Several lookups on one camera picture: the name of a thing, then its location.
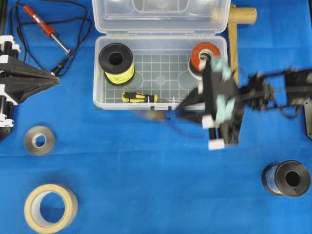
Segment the clear plastic box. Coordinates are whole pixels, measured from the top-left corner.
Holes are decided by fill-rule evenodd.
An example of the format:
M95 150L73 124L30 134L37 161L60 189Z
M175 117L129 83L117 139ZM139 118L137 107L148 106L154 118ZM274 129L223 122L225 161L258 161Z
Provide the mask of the clear plastic box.
M93 101L104 110L168 110L198 84L187 69L192 49L211 42L227 60L225 30L230 0L93 0L96 41ZM136 74L126 86L112 86L98 63L101 50L118 42L134 54ZM123 103L123 92L157 94L170 101ZM193 109L203 109L203 105Z

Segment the black cable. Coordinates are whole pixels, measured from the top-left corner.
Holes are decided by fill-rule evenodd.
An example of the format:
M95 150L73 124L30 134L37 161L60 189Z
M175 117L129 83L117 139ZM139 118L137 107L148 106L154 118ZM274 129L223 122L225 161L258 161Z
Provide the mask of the black cable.
M80 29L79 29L77 44L76 44L75 48L54 69L52 69L52 71L56 71L55 75L57 75L58 77L62 77L62 76L64 76L68 72L70 66L72 65L72 63L74 61L74 58L75 58L75 56L77 54L78 48L86 41L86 39L90 35L91 30L92 30L92 21L89 18L87 18L87 16L88 16L88 9L84 5L82 5L81 3L74 2L74 1L71 1L71 0L41 0L41 1L72 4L72 5L79 6L79 7L83 8L85 10L84 17L73 17L73 18L64 19L64 20L57 20L57 21L46 22L46 24L61 24L61 23L68 23L68 22L72 22L72 21L76 21L76 20L81 20L82 21ZM23 30L22 30L23 26L30 25L30 24L36 24L36 23L35 22L21 22L20 21L20 17L19 17L19 13L18 13L18 7L19 6L24 6L24 4L21 4L20 0L17 0L17 3L10 10L10 33L11 33L11 35L13 35L12 14L13 14L13 11L15 9L16 17L17 17L17 23L18 23L17 33L18 33L19 39L21 40L21 42L22 42L22 44L24 46L24 50L25 50L24 61L26 60L27 54L29 54L29 56L34 60L34 62L42 70L47 71L39 63L39 61L33 56L33 54L30 52L30 50L29 50L29 48L27 46L27 42L26 42ZM84 29L86 21L90 24L90 26L89 26L86 34L84 35L84 37L81 39L82 31ZM59 72L66 66L67 63L68 63L68 65L65 68L65 71L63 72L63 74L59 74Z

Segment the yellow wire spool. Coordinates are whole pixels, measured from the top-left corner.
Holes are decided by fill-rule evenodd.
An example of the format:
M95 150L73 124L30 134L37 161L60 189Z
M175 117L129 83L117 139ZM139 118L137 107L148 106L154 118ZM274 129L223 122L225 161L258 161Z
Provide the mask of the yellow wire spool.
M126 85L135 75L133 54L123 44L112 43L105 46L99 55L99 63L106 80L112 85Z

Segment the silver tape roll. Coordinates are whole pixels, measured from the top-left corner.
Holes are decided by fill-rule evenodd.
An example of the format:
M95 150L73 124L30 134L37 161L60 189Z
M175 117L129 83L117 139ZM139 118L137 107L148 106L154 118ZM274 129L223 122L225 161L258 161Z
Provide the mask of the silver tape roll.
M38 146L36 140L39 137L44 137L44 144ZM26 150L35 156L43 156L50 153L55 146L54 133L45 126L36 126L30 129L24 138L24 145Z
M63 217L57 223L46 221L40 213L41 201L49 193L58 194L65 204ZM75 218L77 211L78 202L75 194L70 189L57 184L45 184L36 188L28 196L24 206L27 224L40 234L53 234L66 228Z

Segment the black wire spool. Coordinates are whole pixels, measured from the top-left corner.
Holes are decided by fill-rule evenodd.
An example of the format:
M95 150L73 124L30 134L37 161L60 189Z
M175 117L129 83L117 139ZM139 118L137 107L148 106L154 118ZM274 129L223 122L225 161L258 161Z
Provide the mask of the black wire spool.
M309 190L310 183L309 170L298 161L272 163L262 172L263 186L275 196L302 196Z
M135 76L133 54L131 50L120 43L105 46L98 57L106 80L115 86L130 83Z

